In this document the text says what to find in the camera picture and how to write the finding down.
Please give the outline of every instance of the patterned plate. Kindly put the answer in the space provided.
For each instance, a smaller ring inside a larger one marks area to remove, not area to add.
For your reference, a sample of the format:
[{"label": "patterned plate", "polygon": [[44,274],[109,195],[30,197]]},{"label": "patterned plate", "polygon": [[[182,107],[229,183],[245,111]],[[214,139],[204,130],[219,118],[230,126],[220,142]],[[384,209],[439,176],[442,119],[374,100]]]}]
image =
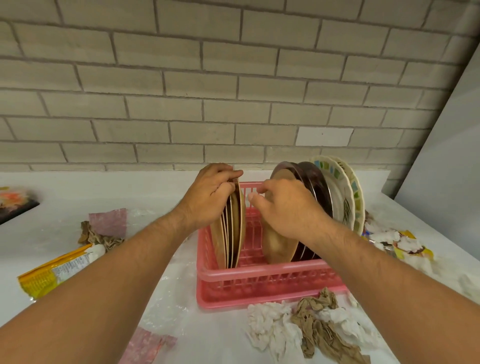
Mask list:
[{"label": "patterned plate", "polygon": [[360,183],[355,175],[353,169],[344,161],[338,157],[330,156],[338,165],[343,168],[345,174],[350,181],[350,186],[353,191],[353,198],[355,200],[355,224],[353,226],[353,231],[358,235],[363,233],[363,225],[365,224],[365,200],[363,198],[363,191],[361,190]]},{"label": "patterned plate", "polygon": [[333,159],[327,156],[316,156],[311,159],[324,173],[332,195],[333,218],[353,230],[355,224],[355,208],[353,191],[345,171]]}]

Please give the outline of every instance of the plastic dish rack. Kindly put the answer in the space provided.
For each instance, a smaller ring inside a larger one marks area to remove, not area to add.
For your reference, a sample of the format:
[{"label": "plastic dish rack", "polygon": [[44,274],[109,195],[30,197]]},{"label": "plastic dish rack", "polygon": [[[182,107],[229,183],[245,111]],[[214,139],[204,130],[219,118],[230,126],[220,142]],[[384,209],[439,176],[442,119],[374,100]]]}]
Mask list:
[{"label": "plastic dish rack", "polygon": [[260,212],[246,196],[261,182],[241,182],[245,195],[246,236],[237,268],[218,269],[210,227],[199,230],[197,246],[197,303],[204,309],[246,307],[318,295],[324,287],[346,291],[340,277],[321,260],[267,264],[262,253]]}]

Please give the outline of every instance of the stacked plates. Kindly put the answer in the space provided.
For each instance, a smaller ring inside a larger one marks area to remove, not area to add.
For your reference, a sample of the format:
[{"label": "stacked plates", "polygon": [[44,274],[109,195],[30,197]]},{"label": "stacked plates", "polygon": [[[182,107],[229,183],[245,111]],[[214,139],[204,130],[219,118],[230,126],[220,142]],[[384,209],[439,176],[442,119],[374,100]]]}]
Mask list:
[{"label": "stacked plates", "polygon": [[[361,235],[365,206],[360,184],[350,166],[337,157],[317,156],[311,162],[279,163],[271,179],[302,181],[324,211]],[[269,192],[266,199],[271,200]],[[287,239],[262,220],[262,251],[269,264],[320,258],[298,241]]]},{"label": "stacked plates", "polygon": [[234,180],[235,192],[227,200],[222,215],[210,225],[212,242],[219,269],[235,268],[245,240],[245,196],[238,179]]}]

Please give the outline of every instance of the brick wall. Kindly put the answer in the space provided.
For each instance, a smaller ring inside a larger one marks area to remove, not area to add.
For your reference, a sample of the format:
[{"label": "brick wall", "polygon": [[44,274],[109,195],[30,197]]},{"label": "brick wall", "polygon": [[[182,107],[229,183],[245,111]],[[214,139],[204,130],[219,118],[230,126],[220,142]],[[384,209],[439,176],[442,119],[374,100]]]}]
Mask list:
[{"label": "brick wall", "polygon": [[394,194],[479,33],[450,0],[2,0],[0,170],[321,153]]}]

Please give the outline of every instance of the forearm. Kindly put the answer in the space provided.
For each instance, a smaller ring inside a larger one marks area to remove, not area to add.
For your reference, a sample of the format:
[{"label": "forearm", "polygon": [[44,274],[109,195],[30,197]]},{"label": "forearm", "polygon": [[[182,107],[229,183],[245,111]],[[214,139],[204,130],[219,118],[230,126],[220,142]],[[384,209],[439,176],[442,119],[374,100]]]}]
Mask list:
[{"label": "forearm", "polygon": [[61,284],[0,328],[2,362],[116,363],[189,233],[173,211]]},{"label": "forearm", "polygon": [[336,222],[322,232],[312,249],[342,277],[402,363],[478,360],[480,306]]}]

